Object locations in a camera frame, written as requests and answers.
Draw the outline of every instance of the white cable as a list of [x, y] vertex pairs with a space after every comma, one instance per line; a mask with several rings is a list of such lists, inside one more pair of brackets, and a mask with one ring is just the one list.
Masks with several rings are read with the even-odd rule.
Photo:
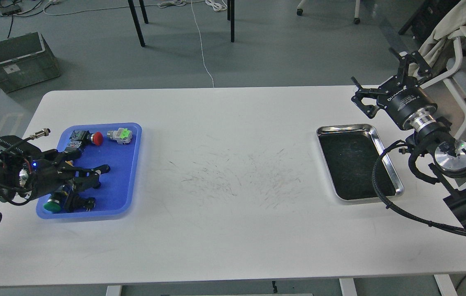
[[156, 4], [159, 8], [166, 8], [170, 6], [185, 6], [187, 4], [184, 0], [163, 0]]
[[219, 12], [219, 11], [224, 11], [227, 9], [227, 4], [225, 3], [224, 0], [222, 0], [222, 4], [214, 2], [214, 0], [205, 0], [205, 4], [209, 5], [210, 7], [213, 8], [214, 11]]
[[214, 88], [214, 79], [213, 79], [212, 75], [209, 73], [209, 70], [207, 70], [207, 66], [205, 65], [205, 58], [203, 57], [202, 34], [199, 31], [199, 26], [198, 26], [198, 23], [197, 23], [197, 16], [195, 15], [195, 10], [193, 9], [193, 2], [192, 1], [191, 1], [191, 11], [193, 12], [193, 17], [195, 18], [195, 24], [197, 25], [198, 35], [200, 36], [200, 48], [202, 50], [203, 66], [204, 66], [205, 71], [207, 72], [207, 74], [209, 74], [209, 77], [211, 78], [211, 82], [213, 83], [213, 88]]

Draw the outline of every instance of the black chair leg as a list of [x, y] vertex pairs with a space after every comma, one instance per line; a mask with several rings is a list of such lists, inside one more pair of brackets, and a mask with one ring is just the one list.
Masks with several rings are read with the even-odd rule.
[[134, 26], [136, 27], [137, 38], [139, 39], [139, 44], [141, 47], [145, 47], [145, 41], [143, 40], [143, 34], [141, 33], [141, 27], [137, 20], [136, 8], [134, 7], [134, 0], [129, 0], [129, 8], [131, 10], [132, 20], [134, 21]]
[[143, 0], [139, 0], [139, 7], [141, 8], [141, 14], [143, 15], [143, 20], [145, 21], [146, 24], [148, 24], [147, 12], [145, 11], [145, 4], [143, 3]]
[[231, 42], [234, 42], [234, 0], [228, 0], [231, 6]]

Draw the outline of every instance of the table leg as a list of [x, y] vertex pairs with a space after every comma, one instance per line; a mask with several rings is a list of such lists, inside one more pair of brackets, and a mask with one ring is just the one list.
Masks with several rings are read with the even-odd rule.
[[231, 6], [231, 42], [234, 42], [234, 0], [229, 0]]
[[134, 7], [134, 0], [129, 0], [129, 8], [131, 10], [132, 20], [134, 21], [134, 26], [136, 27], [137, 38], [139, 39], [139, 44], [141, 47], [145, 47], [145, 41], [143, 41], [143, 34], [141, 33], [141, 27], [137, 20], [136, 8]]
[[145, 11], [145, 4], [143, 3], [143, 0], [139, 0], [139, 7], [141, 8], [141, 14], [143, 15], [143, 20], [145, 21], [146, 24], [148, 24], [147, 11]]
[[448, 274], [434, 274], [441, 296], [458, 296]]
[[357, 290], [355, 290], [355, 283], [352, 278], [339, 279], [338, 283], [341, 285], [342, 296], [357, 296]]
[[105, 296], [121, 296], [121, 288], [120, 285], [110, 285], [107, 287]]

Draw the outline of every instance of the scratch mark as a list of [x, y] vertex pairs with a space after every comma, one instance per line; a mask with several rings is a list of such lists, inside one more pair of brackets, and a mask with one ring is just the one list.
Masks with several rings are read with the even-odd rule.
[[54, 267], [58, 267], [59, 264], [63, 263], [64, 259], [61, 259], [61, 261], [58, 262]]
[[83, 257], [82, 259], [88, 258], [88, 257], [93, 256], [93, 255], [105, 254], [105, 253], [108, 253], [108, 252], [112, 252], [112, 251], [114, 251], [114, 250], [115, 250], [115, 249], [109, 249], [109, 250], [103, 251], [103, 252], [93, 252], [93, 253], [90, 253], [90, 254], [86, 255], [86, 256]]

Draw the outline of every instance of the chair leg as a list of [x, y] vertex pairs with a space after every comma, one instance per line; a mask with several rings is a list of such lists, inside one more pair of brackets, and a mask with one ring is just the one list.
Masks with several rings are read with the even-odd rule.
[[302, 13], [304, 12], [304, 10], [302, 9], [302, 6], [304, 6], [304, 3], [306, 2], [306, 0], [301, 0], [299, 2], [299, 5], [297, 5], [297, 15], [302, 15]]
[[361, 22], [359, 18], [359, 6], [361, 5], [361, 0], [355, 0], [355, 14], [353, 15], [353, 23], [358, 25]]
[[445, 83], [445, 86], [447, 86], [450, 93], [452, 94], [452, 96], [454, 97], [458, 105], [460, 106], [461, 110], [464, 112], [464, 116], [465, 116], [464, 121], [461, 124], [460, 128], [458, 129], [458, 132], [456, 133], [456, 135], [454, 135], [454, 138], [461, 139], [463, 133], [466, 130], [466, 103], [464, 101], [464, 98], [462, 97], [462, 95], [460, 95], [460, 93], [458, 92], [458, 90], [456, 89], [456, 87], [454, 86], [454, 83], [452, 82], [450, 78], [443, 79], [443, 83]]
[[139, 7], [141, 8], [141, 14], [143, 15], [143, 20], [145, 21], [146, 24], [148, 24], [147, 11], [145, 11], [145, 4], [143, 3], [143, 0], [139, 0]]
[[231, 42], [234, 42], [234, 0], [229, 0], [231, 5]]
[[129, 0], [129, 8], [131, 10], [132, 20], [134, 21], [134, 26], [136, 27], [137, 38], [139, 39], [139, 44], [141, 47], [145, 47], [145, 41], [143, 40], [143, 34], [141, 33], [141, 27], [139, 26], [139, 21], [137, 20], [136, 8], [134, 7], [134, 0]]

